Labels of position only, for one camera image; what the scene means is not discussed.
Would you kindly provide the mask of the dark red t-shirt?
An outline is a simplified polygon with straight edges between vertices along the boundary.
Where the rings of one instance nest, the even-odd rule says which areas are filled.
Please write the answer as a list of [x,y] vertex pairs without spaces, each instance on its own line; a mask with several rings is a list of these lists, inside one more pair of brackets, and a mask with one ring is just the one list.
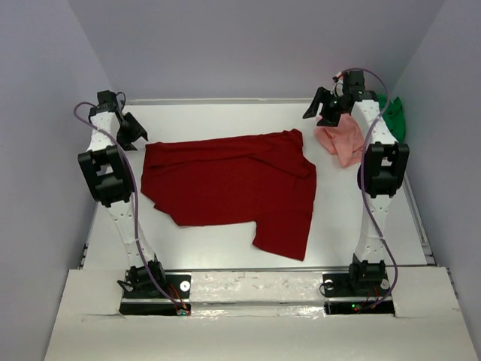
[[254,222],[253,246],[304,260],[316,166],[297,129],[146,146],[141,192],[178,226]]

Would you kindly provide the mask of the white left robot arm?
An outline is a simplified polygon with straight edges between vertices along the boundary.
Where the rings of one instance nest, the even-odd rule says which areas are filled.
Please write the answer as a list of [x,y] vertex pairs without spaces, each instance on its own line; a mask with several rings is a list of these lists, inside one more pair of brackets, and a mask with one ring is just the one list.
[[77,161],[93,199],[109,213],[126,250],[129,269],[119,285],[130,293],[157,297],[164,293],[167,280],[141,229],[138,186],[126,156],[137,150],[138,139],[148,139],[148,133],[123,111],[120,94],[103,90],[97,93],[95,105],[81,102],[74,107],[74,116],[92,129],[89,146]]

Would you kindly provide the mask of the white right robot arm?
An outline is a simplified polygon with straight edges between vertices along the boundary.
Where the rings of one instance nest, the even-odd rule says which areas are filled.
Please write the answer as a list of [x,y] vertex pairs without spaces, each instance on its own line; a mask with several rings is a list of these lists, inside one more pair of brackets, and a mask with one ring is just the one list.
[[326,298],[387,297],[395,281],[389,281],[386,258],[394,256],[387,245],[385,224],[397,191],[401,188],[410,148],[398,141],[383,119],[386,107],[377,94],[365,87],[365,70],[348,68],[334,76],[342,90],[320,87],[305,111],[305,119],[318,119],[320,126],[339,126],[344,114],[359,126],[364,144],[358,169],[362,192],[362,225],[352,262],[346,273],[324,275],[320,286]]

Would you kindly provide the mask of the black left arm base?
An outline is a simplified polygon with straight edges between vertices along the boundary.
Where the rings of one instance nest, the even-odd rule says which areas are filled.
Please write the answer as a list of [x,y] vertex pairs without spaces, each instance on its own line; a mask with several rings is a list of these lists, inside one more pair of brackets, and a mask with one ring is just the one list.
[[119,312],[126,316],[189,316],[192,274],[167,272],[166,280],[163,287],[166,296],[152,284],[143,290],[133,290],[130,283],[118,280],[122,289]]

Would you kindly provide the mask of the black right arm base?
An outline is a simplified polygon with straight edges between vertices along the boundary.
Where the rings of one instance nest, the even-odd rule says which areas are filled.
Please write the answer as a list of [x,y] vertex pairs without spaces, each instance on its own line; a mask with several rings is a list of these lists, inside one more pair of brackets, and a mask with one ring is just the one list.
[[388,289],[384,262],[353,262],[346,272],[324,274],[319,285],[327,315],[393,315],[395,307]]

